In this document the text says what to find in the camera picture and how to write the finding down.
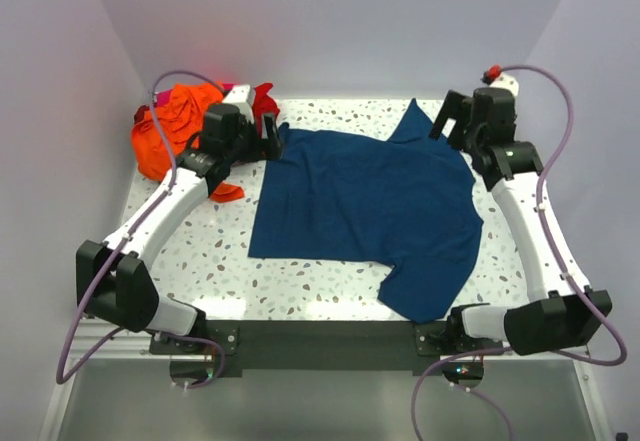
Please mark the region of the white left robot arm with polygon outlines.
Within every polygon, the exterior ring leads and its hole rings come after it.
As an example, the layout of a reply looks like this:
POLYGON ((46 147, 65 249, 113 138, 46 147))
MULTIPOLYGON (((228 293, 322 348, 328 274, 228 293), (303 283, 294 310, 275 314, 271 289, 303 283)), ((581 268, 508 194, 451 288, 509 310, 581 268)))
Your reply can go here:
POLYGON ((233 165, 280 157, 277 116, 252 121, 234 104, 211 105, 162 183, 135 214, 102 242, 76 252, 78 307, 132 332, 202 337, 205 313, 159 295, 151 267, 185 218, 226 180, 233 165))

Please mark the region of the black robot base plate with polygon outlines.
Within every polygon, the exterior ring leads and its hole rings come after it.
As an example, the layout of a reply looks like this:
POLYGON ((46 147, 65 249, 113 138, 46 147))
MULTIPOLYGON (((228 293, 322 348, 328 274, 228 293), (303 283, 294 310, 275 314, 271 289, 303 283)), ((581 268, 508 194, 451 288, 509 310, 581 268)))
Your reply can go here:
POLYGON ((257 321, 210 320, 207 329, 219 347, 173 340, 151 340, 149 352, 169 356, 170 373, 199 380, 206 368, 241 377, 250 370, 276 371, 409 371, 423 372, 447 355, 502 344, 471 338, 444 321, 257 321))

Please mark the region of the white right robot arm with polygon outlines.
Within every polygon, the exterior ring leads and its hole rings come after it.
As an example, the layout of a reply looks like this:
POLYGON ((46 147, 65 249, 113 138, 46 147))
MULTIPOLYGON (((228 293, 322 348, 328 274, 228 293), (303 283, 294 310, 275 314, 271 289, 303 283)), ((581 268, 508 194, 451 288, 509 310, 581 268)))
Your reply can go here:
POLYGON ((430 131, 471 158, 504 215, 518 250, 528 299, 519 307, 486 303, 452 308, 437 341, 463 350, 508 343, 519 355, 586 345, 612 310, 607 291, 593 290, 562 235, 534 145, 518 141, 516 91, 497 85, 466 96, 449 91, 430 131))

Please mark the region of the blue t-shirt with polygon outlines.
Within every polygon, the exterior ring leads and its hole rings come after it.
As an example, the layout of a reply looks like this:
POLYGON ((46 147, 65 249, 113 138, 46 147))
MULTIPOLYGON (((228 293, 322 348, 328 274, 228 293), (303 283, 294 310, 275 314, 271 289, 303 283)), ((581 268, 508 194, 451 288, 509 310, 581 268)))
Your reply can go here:
POLYGON ((470 277, 482 219, 474 177, 411 101, 386 140, 280 127, 266 165, 248 254, 376 262, 378 298, 417 323, 442 318, 470 277))

